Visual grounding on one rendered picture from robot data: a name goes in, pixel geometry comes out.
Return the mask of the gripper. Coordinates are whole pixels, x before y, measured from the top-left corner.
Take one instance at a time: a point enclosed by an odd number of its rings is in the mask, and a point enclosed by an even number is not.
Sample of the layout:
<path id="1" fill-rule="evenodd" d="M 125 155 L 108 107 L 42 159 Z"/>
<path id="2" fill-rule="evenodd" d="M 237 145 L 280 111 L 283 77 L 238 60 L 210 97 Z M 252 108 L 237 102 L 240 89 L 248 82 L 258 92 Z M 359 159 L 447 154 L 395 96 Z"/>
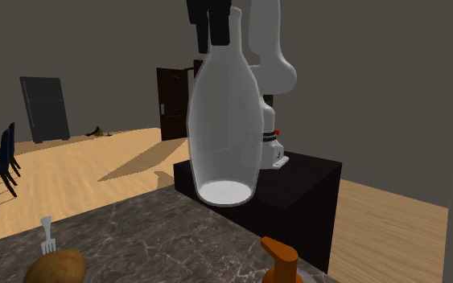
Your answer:
<path id="1" fill-rule="evenodd" d="M 230 44 L 229 16 L 232 0 L 186 0 L 190 24 L 196 25 L 200 54 L 208 54 L 208 23 L 200 23 L 209 17 L 210 37 L 213 46 Z"/>

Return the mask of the dark wooden door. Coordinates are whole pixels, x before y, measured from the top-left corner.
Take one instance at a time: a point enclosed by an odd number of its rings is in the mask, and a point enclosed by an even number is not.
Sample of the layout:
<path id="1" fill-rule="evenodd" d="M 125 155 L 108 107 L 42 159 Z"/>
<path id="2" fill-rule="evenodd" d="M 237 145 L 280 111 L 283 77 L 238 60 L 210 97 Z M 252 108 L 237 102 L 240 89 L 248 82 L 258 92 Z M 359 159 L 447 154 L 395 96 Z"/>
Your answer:
<path id="1" fill-rule="evenodd" d="M 187 137 L 188 99 L 204 61 L 194 59 L 190 68 L 156 68 L 159 119 L 163 141 Z"/>

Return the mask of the clear glass bottle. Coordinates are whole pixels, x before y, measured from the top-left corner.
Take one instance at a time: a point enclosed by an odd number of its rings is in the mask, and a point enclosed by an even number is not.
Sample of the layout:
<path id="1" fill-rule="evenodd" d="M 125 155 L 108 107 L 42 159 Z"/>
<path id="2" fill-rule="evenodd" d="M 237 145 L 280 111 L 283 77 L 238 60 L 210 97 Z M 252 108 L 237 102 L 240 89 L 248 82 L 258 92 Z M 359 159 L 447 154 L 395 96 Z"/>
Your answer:
<path id="1" fill-rule="evenodd" d="M 253 197 L 264 132 L 260 92 L 241 46 L 241 9 L 230 7 L 228 21 L 229 45 L 210 47 L 188 113 L 196 191 L 218 207 L 239 206 Z"/>

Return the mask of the dark yellow floor object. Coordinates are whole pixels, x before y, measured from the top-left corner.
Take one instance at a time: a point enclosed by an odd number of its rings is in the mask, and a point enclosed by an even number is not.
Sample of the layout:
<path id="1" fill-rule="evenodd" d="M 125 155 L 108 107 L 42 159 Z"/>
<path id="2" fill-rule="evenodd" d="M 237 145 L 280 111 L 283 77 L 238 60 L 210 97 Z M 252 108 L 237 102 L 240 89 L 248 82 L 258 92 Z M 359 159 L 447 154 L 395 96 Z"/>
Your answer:
<path id="1" fill-rule="evenodd" d="M 110 133 L 105 133 L 99 126 L 95 128 L 91 133 L 85 134 L 86 137 L 95 136 L 95 137 L 111 137 Z"/>

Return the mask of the black robot stand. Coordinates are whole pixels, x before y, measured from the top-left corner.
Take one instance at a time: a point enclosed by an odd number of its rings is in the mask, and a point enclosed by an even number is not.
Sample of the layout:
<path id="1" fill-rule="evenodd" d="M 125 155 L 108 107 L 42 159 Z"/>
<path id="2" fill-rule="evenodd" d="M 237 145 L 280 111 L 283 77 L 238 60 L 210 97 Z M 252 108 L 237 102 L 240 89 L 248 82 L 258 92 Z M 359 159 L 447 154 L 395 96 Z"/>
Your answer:
<path id="1" fill-rule="evenodd" d="M 277 170 L 261 170 L 253 198 L 218 214 L 250 232 L 294 248 L 301 259 L 328 271 L 342 163 L 285 152 Z"/>

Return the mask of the dark grey refrigerator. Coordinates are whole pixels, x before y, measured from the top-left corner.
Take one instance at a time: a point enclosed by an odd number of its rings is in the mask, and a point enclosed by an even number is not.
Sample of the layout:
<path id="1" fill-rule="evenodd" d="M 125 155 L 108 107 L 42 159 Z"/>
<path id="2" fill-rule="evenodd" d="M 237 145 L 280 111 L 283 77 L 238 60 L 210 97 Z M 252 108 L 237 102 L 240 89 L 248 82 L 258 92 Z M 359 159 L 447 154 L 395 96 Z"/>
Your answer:
<path id="1" fill-rule="evenodd" d="M 19 77 L 34 143 L 70 138 L 60 78 Z"/>

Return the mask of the orange pump dispenser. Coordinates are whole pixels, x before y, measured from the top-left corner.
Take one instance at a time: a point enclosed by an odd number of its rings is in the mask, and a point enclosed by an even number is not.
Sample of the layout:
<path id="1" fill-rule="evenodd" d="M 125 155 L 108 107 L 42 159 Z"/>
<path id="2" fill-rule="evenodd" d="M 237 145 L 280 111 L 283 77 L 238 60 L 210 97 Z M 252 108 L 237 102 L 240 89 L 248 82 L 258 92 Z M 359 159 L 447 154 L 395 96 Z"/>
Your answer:
<path id="1" fill-rule="evenodd" d="M 299 256 L 294 248 L 268 236 L 261 238 L 261 246 L 274 259 L 274 267 L 265 273 L 262 283 L 303 283 L 297 273 Z"/>

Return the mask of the grey fork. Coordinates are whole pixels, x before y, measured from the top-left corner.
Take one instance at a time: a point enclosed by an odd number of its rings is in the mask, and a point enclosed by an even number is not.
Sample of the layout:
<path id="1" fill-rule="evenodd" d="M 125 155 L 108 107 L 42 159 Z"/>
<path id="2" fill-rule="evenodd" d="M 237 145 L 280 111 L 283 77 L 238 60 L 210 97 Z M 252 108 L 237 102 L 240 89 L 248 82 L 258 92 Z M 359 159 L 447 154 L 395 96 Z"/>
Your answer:
<path id="1" fill-rule="evenodd" d="M 56 240 L 51 237 L 51 216 L 45 216 L 40 220 L 45 232 L 45 241 L 41 243 L 42 254 L 56 251 Z"/>

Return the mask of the brown potato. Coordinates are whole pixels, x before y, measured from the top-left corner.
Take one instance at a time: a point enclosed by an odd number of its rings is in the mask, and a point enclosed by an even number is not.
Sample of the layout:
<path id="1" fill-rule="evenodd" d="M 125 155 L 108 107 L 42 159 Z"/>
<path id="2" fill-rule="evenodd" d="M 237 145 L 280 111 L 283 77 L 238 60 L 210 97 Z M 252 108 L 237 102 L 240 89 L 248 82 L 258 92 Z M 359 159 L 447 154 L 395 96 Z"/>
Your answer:
<path id="1" fill-rule="evenodd" d="M 65 249 L 42 255 L 27 270 L 23 283 L 83 283 L 86 274 L 84 257 Z"/>

